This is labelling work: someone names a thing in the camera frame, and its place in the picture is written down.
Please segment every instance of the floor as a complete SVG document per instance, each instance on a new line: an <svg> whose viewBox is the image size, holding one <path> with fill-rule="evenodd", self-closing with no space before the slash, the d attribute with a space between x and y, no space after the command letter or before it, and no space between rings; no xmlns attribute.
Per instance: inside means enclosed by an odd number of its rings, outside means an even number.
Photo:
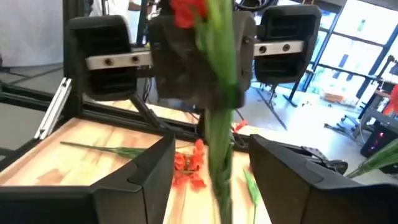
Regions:
<svg viewBox="0 0 398 224"><path fill-rule="evenodd" d="M32 68L13 68L10 75L0 72L0 80L6 83L13 83L17 86L31 88L35 90L55 93L60 83L63 70L62 65L51 65L44 67ZM239 109L242 116L248 121L248 125L259 126L274 131L288 131L289 133L297 133L313 141L322 153L329 159L341 159L349 164L348 172L354 170L365 158L359 153L362 139L357 142L325 129L324 123L335 124L340 121L344 114L352 113L352 111L344 111L339 107L327 107L322 103L316 103L315 100L298 95L294 100L299 103L297 108L291 106L282 94L289 94L290 90L283 88L277 89L277 97L267 103L270 98L267 90L261 90L254 85L246 93L246 104ZM156 92L151 91L149 100L152 103L178 108L181 106L178 101L162 101L158 102ZM18 108L16 106L0 104L0 147L9 149L17 149L26 141L33 138L44 113ZM240 117L236 113L235 121L240 121ZM363 184L375 183L396 183L398 180L389 175L383 174L379 170L375 170L368 174L362 175L355 179Z"/></svg>

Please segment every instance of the metal bracket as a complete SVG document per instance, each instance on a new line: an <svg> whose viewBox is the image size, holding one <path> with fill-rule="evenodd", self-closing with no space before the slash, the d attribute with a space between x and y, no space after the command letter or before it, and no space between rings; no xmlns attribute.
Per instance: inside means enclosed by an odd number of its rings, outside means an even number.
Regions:
<svg viewBox="0 0 398 224"><path fill-rule="evenodd" d="M264 42L254 44L254 56L294 54L303 51L303 41ZM89 70L152 65L150 50L117 55L92 56L86 59Z"/></svg>
<svg viewBox="0 0 398 224"><path fill-rule="evenodd" d="M43 140L52 133L61 111L67 102L71 89L72 79L63 78L54 94L54 97L52 98L49 108L44 114L38 130L36 131L34 136L35 139Z"/></svg>

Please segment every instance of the wooden table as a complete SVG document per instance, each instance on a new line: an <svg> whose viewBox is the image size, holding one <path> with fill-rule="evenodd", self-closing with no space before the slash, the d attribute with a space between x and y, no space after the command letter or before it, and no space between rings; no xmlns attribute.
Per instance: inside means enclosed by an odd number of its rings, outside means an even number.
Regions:
<svg viewBox="0 0 398 224"><path fill-rule="evenodd" d="M125 108L134 110L125 102L115 102L113 105L124 105ZM188 116L181 111L158 106L150 107L161 117L195 122L189 117L190 114ZM275 131L254 127L245 127L242 133L259 133L278 141L286 138L284 134L278 136ZM160 138L153 134L74 118L1 172L0 185L90 185L125 165L128 159L94 149L61 145L60 141L107 147L150 147ZM176 146L189 144L191 143L176 141ZM248 167L249 156L234 152L231 179L234 223L253 223L254 206L243 172ZM171 189L164 223L219 223L206 166L201 170L201 176L208 187L200 192L192 191L189 186ZM263 203L258 209L258 223L271 223Z"/></svg>

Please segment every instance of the gray floor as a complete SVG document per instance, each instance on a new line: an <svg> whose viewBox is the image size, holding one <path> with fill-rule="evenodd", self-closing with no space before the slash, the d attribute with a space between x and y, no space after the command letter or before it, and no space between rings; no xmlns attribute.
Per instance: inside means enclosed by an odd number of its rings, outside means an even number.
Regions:
<svg viewBox="0 0 398 224"><path fill-rule="evenodd" d="M60 67L61 65L16 68L12 69L12 71L20 75L0 73L0 80L6 83L14 83L17 86L55 93L63 76L62 69L43 76L36 77L35 75ZM349 111L311 103L305 106L301 106L300 104L298 108L294 108L282 97L283 93L289 93L289 91L277 89L277 92L277 98L273 99L275 105L274 112L272 112L270 107L263 101L263 98L269 99L269 94L266 91L259 91L257 88L248 90L246 104L239 111L248 121L249 125L274 131L285 131L286 128L290 133L300 133L303 138L312 141L311 145L316 145L329 159L347 161L349 163L348 171L355 169L355 167L364 161L365 158L359 153L361 146L358 143L323 128L324 123L336 123L344 114L349 113ZM152 103L158 102L155 91L151 92L149 99ZM159 103L163 106L175 108L180 106L178 101L159 101ZM0 111L0 147L9 149L17 149L30 140L34 136L44 115L38 111L2 104L0 104ZM235 114L234 118L235 121L240 121L241 119L237 114ZM396 179L383 174L379 170L358 177L356 180L364 184L382 182L398 184Z"/></svg>

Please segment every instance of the white backdrop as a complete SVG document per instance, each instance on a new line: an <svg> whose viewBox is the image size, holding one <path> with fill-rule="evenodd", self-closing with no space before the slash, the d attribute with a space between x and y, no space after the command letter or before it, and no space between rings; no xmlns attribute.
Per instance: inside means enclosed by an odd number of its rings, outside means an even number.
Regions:
<svg viewBox="0 0 398 224"><path fill-rule="evenodd" d="M0 54L4 67L62 61L62 0L0 1Z"/></svg>

